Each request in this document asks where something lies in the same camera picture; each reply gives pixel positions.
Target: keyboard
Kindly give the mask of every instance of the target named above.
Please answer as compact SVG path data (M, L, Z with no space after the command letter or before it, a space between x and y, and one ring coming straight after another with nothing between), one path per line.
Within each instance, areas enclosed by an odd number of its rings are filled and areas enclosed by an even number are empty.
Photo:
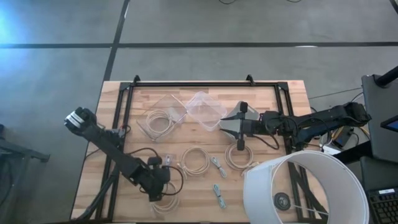
M398 224L398 188L368 192L369 209L377 223Z

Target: white lampshade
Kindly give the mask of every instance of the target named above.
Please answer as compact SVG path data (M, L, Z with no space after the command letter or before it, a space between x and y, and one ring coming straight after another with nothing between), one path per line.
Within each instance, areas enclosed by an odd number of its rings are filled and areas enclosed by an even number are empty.
M243 203L251 224L282 223L274 207L272 183L284 162L294 162L318 179L328 199L328 224L369 223L368 201L355 175L333 156L300 151L263 162L245 174Z

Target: plastic lid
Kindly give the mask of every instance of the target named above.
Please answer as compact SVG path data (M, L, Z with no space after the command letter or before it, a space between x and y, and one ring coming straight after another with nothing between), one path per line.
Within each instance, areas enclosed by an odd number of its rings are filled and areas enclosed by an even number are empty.
M219 101L200 91L185 105L188 114L207 131L214 131L227 111Z

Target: white cable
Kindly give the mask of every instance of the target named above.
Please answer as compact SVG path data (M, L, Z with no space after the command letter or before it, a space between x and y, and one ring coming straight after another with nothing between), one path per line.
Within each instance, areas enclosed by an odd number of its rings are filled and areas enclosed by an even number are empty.
M169 185L173 188L174 193L177 192L177 188L172 182L167 183L166 192L169 189ZM174 211L179 203L180 200L177 195L169 195L171 197L171 201L166 205L157 205L156 202L150 203L150 211L152 212L153 216L156 217L157 214L165 215L172 211Z
M232 168L234 170L245 170L253 162L253 151L249 147L245 146L244 149L249 152L249 162L245 165L237 165L232 160L232 151L233 151L233 149L236 149L236 148L237 148L236 143L228 146L228 148L225 150L225 153L224 153L225 162L227 163L227 165L230 166L230 168Z
M195 170L189 169L185 165L185 157L187 156L187 154L189 152L192 152L192 151L201 152L205 156L205 163L200 168L195 169ZM184 175L184 178L187 179L188 175L190 175L190 176L199 176L199 175L204 174L207 171L207 169L209 168L209 166L210 166L209 160L210 160L209 154L204 149L202 149L200 147L192 147L190 149L187 149L182 154L181 162L177 163L177 166L182 170L182 174Z
M226 172L225 170L221 167L221 164L217 157L213 156L211 157L210 161L217 167L217 169L220 171L220 174L223 178L226 178Z
M297 206L297 205L292 205L292 206L293 206L293 207L296 207L296 208L301 208L301 209L303 209L303 210L308 210L308 211L312 211L312 212L321 213L321 214L324 214L324 215L329 215L328 213L325 213L325 212L319 212L319 211L316 211L316 210L314 210L314 209L304 208L304 207Z
M153 128L153 122L157 119L165 119L168 122L168 125L163 130L155 130ZM146 123L148 127L148 134L152 136L153 139L158 138L160 136L166 135L173 130L174 124L172 117L163 110L154 110L147 115Z
M226 204L225 204L224 199L221 196L221 191L220 191L220 187L218 186L218 184L213 185L213 190L217 196L217 200L218 200L218 204L220 205L220 208L225 209Z
M322 145L321 147L324 147L324 146L329 146L330 144L331 144L331 142L333 141L333 133L334 133L334 131L331 131L330 132L330 141L329 142L323 142L323 137L324 136L328 136L329 134L328 133L326 133L326 134L324 134L322 137L321 137L321 139L320 139L320 144Z
M363 96L363 93L360 94L360 95L358 95L358 96L357 96L356 98L354 98L353 100L351 100L351 102L355 102L355 101L359 100L360 98L362 98L362 96Z
M241 176L243 176L247 171L251 170L253 167L260 165L260 162L253 162L249 166L246 167L244 171L242 171Z

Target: black metal frame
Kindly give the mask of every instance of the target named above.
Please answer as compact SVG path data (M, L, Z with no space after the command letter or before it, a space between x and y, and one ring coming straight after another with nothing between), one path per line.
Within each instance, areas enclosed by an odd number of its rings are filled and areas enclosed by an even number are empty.
M284 109L282 105L282 97L280 95L280 91L284 91L285 94L285 99L287 103L287 112L288 115L292 116L294 115L293 112L293 106L292 106L292 101L290 99L290 93L289 93L289 86L287 82L255 82L252 78L251 75L248 75L246 78L246 81L248 82L139 82L141 79L139 76L136 76L134 78L133 82L123 82L120 84L119 87L119 95L118 95L118 100L116 103L116 110L114 114L114 119L113 119L113 125L112 128L118 128L118 121L119 121L119 114L120 110L122 107L122 100L123 96L126 90L128 90L127 93L127 102L126 102L126 109L124 112L124 118L123 118L123 124L122 126L127 126L128 121L129 121L129 112L131 109L131 103L132 103L132 94L134 91L134 87L161 87L161 86L225 86L225 87L231 87L231 86L267 86L267 87L273 87L275 90L275 96L276 96L276 101L277 101L277 107L279 110L279 113L283 114ZM285 142L285 148L286 148L286 154L291 154L294 151L299 151L301 149L294 149L288 142L287 137L284 137L284 142ZM104 167L104 172L103 172L103 178L101 182L101 188L107 183L107 180L110 178L109 172L111 168L111 159L106 158L105 162L105 167ZM302 188L303 192L307 193L305 195L305 201L307 204L307 208L313 208L313 205L319 205L318 200L316 197L312 194L311 190L308 187L308 179L307 179L307 173L303 167L299 167L300 173L297 171L295 165L293 163L289 163L289 173L290 173L290 181L292 184L292 191L294 195L294 203L295 205L301 206L301 201L300 201L300 193L299 193L299 188L298 185ZM109 200L109 207L108 207L108 213L106 218L103 218L103 198L101 199L97 209L96 209L96 214L95 214L95 219L92 220L91 222L93 223L104 223L104 222L111 222L113 220L113 213L114 213L114 206L116 203L116 196L117 196L117 190L118 190L118 182L119 182L119 176L116 177L112 184L112 190L111 190L111 197ZM302 209L296 208L297 212L297 218L300 223L326 223L327 222L327 217L322 217L322 219L316 219L315 218L315 213L308 211L308 217L309 218L304 218L303 217L303 211Z

